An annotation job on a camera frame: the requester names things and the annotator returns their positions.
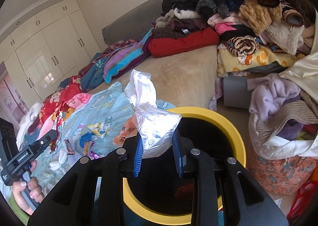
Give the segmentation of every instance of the clear plastic bag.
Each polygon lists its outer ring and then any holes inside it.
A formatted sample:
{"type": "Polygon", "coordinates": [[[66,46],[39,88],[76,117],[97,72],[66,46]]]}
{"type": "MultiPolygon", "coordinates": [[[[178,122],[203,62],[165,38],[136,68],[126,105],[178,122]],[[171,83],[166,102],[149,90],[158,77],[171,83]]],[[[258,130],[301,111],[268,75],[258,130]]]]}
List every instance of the clear plastic bag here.
{"type": "Polygon", "coordinates": [[[181,115],[157,108],[151,75],[136,71],[130,74],[125,94],[135,111],[133,123],[143,141],[143,159],[158,157],[169,149],[181,115]]]}

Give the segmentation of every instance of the human hand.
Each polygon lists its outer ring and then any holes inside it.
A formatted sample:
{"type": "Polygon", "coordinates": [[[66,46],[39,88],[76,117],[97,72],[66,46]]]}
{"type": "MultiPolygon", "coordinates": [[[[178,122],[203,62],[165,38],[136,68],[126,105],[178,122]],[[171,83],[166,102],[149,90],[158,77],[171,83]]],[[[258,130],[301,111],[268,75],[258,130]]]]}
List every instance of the human hand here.
{"type": "MultiPolygon", "coordinates": [[[[37,164],[38,162],[36,160],[31,162],[31,173],[34,171],[37,164]]],[[[41,203],[44,199],[44,194],[42,193],[42,187],[39,185],[39,182],[35,177],[32,177],[28,183],[26,183],[25,181],[13,182],[12,194],[16,203],[23,211],[25,211],[29,215],[32,215],[34,211],[30,208],[30,206],[27,204],[27,202],[21,195],[21,192],[25,190],[26,185],[28,185],[29,190],[31,190],[30,197],[34,199],[36,202],[41,203]]]]}

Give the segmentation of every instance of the red pillow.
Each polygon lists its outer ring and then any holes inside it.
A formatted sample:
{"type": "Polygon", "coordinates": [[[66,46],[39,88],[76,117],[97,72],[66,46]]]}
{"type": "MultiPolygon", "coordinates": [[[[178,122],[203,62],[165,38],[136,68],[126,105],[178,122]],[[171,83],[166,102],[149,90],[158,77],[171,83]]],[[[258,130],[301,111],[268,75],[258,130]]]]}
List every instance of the red pillow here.
{"type": "Polygon", "coordinates": [[[156,38],[148,49],[154,57],[166,57],[219,43],[219,36],[210,27],[191,33],[185,38],[156,38]]]}

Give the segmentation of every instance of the yellow hello kitty blanket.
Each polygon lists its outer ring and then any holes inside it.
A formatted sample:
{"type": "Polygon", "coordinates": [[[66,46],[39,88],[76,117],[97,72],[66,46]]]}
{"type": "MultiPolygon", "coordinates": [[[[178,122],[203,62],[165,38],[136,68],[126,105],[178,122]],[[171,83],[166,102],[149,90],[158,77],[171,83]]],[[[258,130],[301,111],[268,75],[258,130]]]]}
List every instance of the yellow hello kitty blanket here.
{"type": "Polygon", "coordinates": [[[291,56],[286,53],[273,53],[265,46],[253,55],[244,57],[235,57],[226,48],[224,44],[220,44],[217,54],[217,75],[224,77],[225,74],[235,71],[243,71],[257,66],[269,65],[275,61],[283,67],[292,66],[297,60],[305,57],[304,54],[296,54],[291,56]]]}

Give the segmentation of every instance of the wardrobe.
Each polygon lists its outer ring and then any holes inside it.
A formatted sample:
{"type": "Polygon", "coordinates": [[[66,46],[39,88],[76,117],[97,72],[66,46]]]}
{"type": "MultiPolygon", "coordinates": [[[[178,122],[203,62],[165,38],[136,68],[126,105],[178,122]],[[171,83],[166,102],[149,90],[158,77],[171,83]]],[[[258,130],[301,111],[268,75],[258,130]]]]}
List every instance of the wardrobe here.
{"type": "Polygon", "coordinates": [[[34,15],[0,43],[0,62],[30,108],[100,52],[76,0],[34,15]]]}

